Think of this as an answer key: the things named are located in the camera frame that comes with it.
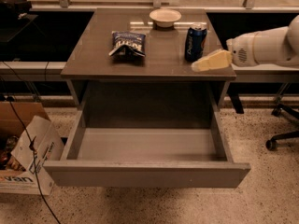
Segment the terrazzo floor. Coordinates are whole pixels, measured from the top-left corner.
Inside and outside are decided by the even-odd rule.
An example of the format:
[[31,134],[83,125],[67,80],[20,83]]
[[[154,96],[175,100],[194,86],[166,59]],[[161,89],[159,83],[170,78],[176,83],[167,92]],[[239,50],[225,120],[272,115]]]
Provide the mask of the terrazzo floor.
[[[288,115],[271,116],[271,100],[244,103],[236,114],[229,102],[222,125],[235,162],[251,170],[237,189],[118,189],[54,186],[46,197],[61,223],[299,223],[299,139],[279,141],[273,134],[298,129]],[[72,106],[46,111],[61,136],[75,118]],[[0,194],[0,223],[56,223],[40,196]]]

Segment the blue can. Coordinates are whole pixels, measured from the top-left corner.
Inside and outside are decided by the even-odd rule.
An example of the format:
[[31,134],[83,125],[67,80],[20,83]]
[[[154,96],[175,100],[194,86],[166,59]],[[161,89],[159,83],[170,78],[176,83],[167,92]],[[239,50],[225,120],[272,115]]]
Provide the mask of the blue can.
[[194,23],[189,29],[185,43],[185,59],[195,62],[203,56],[206,41],[206,23]]

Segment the black object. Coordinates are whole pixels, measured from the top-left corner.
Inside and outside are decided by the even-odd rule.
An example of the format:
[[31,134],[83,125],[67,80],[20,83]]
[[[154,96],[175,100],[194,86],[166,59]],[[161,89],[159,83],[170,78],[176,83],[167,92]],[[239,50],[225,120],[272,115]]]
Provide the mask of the black object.
[[[281,113],[281,110],[284,110],[287,113],[289,113],[290,115],[299,119],[299,112],[293,110],[292,108],[290,108],[289,106],[286,106],[284,104],[278,104],[277,107],[272,111],[272,115],[278,117]],[[277,140],[296,138],[296,137],[299,137],[299,131],[278,134],[278,135],[273,136],[270,140],[268,140],[265,145],[268,150],[272,151],[277,148],[277,145],[278,145]]]
[[28,13],[32,4],[27,0],[0,0],[0,18],[17,20],[21,14]]

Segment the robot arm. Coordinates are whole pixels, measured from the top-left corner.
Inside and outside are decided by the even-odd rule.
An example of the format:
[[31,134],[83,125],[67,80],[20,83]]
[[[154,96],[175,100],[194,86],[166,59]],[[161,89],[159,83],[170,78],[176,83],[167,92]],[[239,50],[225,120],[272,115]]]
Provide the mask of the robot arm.
[[226,44],[238,66],[299,66],[299,16],[289,26],[240,35]]

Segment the open drawer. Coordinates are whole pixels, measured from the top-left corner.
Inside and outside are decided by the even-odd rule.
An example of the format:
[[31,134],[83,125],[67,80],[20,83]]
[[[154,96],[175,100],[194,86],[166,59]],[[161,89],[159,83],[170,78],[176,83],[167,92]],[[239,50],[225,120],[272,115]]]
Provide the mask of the open drawer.
[[235,188],[234,163],[209,83],[89,81],[59,161],[57,185]]

